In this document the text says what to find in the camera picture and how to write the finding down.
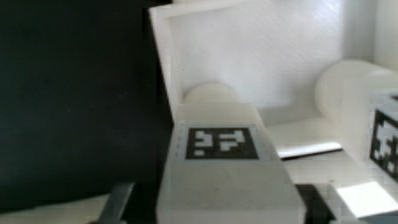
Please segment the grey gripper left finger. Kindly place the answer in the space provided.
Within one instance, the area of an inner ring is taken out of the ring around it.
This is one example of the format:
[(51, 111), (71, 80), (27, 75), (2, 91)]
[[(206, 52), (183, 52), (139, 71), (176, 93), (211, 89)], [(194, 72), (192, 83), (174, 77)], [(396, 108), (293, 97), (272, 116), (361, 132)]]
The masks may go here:
[(87, 224), (128, 224), (124, 212), (133, 196), (135, 183), (114, 186), (98, 219)]

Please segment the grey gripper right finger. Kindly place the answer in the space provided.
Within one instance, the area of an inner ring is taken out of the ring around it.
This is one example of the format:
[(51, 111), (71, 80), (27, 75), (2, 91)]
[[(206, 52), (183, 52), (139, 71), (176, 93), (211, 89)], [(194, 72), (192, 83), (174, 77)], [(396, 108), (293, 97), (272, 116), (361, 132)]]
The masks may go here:
[(297, 184), (306, 205), (304, 224), (350, 224), (355, 217), (329, 184)]

